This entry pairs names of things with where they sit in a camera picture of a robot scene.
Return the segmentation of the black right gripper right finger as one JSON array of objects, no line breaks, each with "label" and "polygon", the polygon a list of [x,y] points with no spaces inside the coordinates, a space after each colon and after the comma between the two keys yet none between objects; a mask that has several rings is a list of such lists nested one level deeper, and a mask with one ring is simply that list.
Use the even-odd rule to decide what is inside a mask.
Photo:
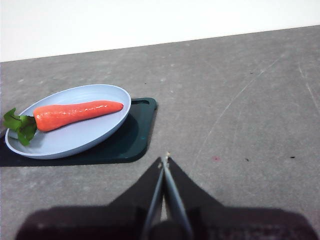
[{"label": "black right gripper right finger", "polygon": [[209,233],[202,209],[223,205],[199,187],[169,156],[163,160],[169,218],[182,228],[188,240],[207,240]]}]

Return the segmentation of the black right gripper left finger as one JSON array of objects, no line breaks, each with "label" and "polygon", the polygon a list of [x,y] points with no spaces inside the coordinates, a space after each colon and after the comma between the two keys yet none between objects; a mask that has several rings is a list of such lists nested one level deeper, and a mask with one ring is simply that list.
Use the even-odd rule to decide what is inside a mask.
[{"label": "black right gripper left finger", "polygon": [[163,190],[163,164],[161,158],[141,175],[141,177],[112,201],[110,238],[112,240],[146,240],[152,223],[161,206]]}]

